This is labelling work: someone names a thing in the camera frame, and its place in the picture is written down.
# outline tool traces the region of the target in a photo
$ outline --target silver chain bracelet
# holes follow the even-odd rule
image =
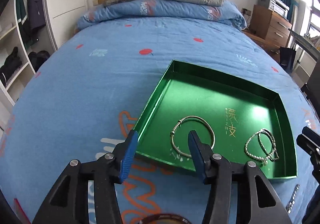
[[[270,153],[267,152],[266,148],[265,148],[264,145],[262,144],[260,134],[264,134],[264,135],[266,135],[266,136],[269,138],[269,140],[270,140],[270,142],[271,142],[271,145],[272,145],[272,150],[271,150]],[[250,142],[256,135],[258,135],[259,145],[260,145],[261,149],[263,150],[263,152],[266,154],[266,157],[255,156],[255,155],[250,154],[250,153],[248,152],[248,144],[249,144],[249,142]],[[276,140],[275,140],[274,136],[272,135],[272,133],[271,133],[268,129],[265,129],[265,128],[261,128],[259,131],[255,132],[255,133],[247,140],[247,142],[246,142],[245,145],[244,145],[244,152],[245,152],[248,156],[250,156],[252,159],[261,161],[261,162],[263,163],[263,165],[267,165],[269,159],[270,159],[270,161],[272,161],[272,162],[274,162],[275,160],[279,159],[279,156],[278,156],[278,153],[277,153],[277,149],[276,149]]]
[[[173,128],[173,130],[171,131],[170,133],[170,137],[171,137],[171,145],[173,147],[174,150],[176,150],[176,152],[179,154],[179,155],[183,155],[185,157],[188,157],[188,158],[191,158],[191,155],[189,154],[186,154],[182,151],[179,150],[179,148],[177,148],[177,146],[174,144],[174,141],[173,141],[173,138],[174,138],[174,132],[177,130],[177,128],[181,125],[181,123],[185,120],[185,119],[188,119],[188,118],[196,118],[196,119],[199,119],[209,130],[210,134],[211,134],[211,137],[212,137],[212,145],[211,145],[211,150],[213,149],[214,147],[214,143],[215,143],[215,136],[214,136],[214,132],[211,128],[211,126],[206,122],[206,120],[202,119],[201,117],[198,117],[198,116],[186,116],[180,120],[178,120],[178,123],[176,124],[176,126]]]

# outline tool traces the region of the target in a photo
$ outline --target nightstand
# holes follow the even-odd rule
[[[248,36],[252,41],[254,41],[258,46],[260,46],[264,51],[269,54],[277,63],[280,63],[280,50],[279,46],[266,41],[258,37],[257,35],[250,33],[248,30],[242,31],[246,36]]]
[[[286,47],[292,25],[276,12],[255,5],[249,31],[276,45]]]

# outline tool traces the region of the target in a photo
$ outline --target silver screw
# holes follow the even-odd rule
[[[70,162],[70,165],[71,165],[71,166],[76,166],[76,165],[78,165],[78,160],[73,159],[73,160]]]
[[[115,156],[113,155],[113,153],[107,153],[107,154],[104,155],[104,158],[106,158],[107,160],[110,160],[110,159],[112,159],[113,157],[115,157]]]
[[[220,154],[213,154],[212,158],[215,160],[220,160],[222,158],[222,156]]]
[[[254,161],[249,161],[247,164],[248,164],[249,167],[252,167],[252,168],[257,166]]]

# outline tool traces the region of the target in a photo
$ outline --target bed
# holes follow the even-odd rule
[[[152,13],[135,9],[143,1]],[[84,14],[79,32],[45,62],[20,96],[1,139],[0,188],[10,206],[23,210],[30,221],[70,160],[95,160],[125,139],[173,59],[274,90],[294,137],[306,125],[319,131],[299,87],[239,30],[245,22],[231,2],[224,3],[228,12],[214,9],[210,19],[202,6],[166,1],[135,0]],[[309,156],[298,146],[296,152],[298,177],[271,182],[284,206],[300,184],[290,213],[293,223],[300,223],[317,182]],[[159,212],[201,223],[209,189],[195,177],[141,160],[116,186],[125,224]],[[236,218],[236,192],[233,186],[230,223]],[[89,183],[90,223],[95,223],[93,196]]]

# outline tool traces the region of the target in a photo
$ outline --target green tray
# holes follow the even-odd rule
[[[260,166],[268,179],[297,177],[297,159],[289,120],[280,96],[253,82],[208,69],[172,61],[148,100],[134,129],[139,134],[136,153],[167,165],[195,171],[191,159],[180,156],[172,148],[170,132],[178,120],[196,115],[212,127],[216,143],[213,148],[231,162],[246,163],[252,158],[244,152],[244,144],[261,128],[270,130],[276,140],[280,159]],[[182,152],[188,149],[188,133],[196,130],[201,141],[211,143],[206,127],[188,120],[176,130],[174,141]],[[271,143],[261,135],[267,151]],[[257,137],[248,151],[265,157]]]

